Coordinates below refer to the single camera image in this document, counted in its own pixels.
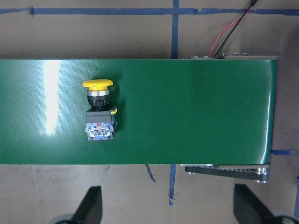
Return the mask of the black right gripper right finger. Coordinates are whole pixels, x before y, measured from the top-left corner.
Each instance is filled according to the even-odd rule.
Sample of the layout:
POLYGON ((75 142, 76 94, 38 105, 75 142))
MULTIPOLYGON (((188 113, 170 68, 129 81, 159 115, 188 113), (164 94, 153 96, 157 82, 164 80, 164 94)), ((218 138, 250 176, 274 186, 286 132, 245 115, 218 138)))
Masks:
POLYGON ((233 212, 239 224, 269 224, 273 213, 245 184, 235 184, 233 212))

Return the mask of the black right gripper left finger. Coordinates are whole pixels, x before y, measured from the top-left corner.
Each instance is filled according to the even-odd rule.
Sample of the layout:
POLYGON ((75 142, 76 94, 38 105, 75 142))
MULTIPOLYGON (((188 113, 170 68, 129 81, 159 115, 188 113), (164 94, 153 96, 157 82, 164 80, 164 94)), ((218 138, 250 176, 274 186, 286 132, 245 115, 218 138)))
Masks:
POLYGON ((103 216, 101 186, 92 186, 71 218, 71 224, 100 224, 103 216))

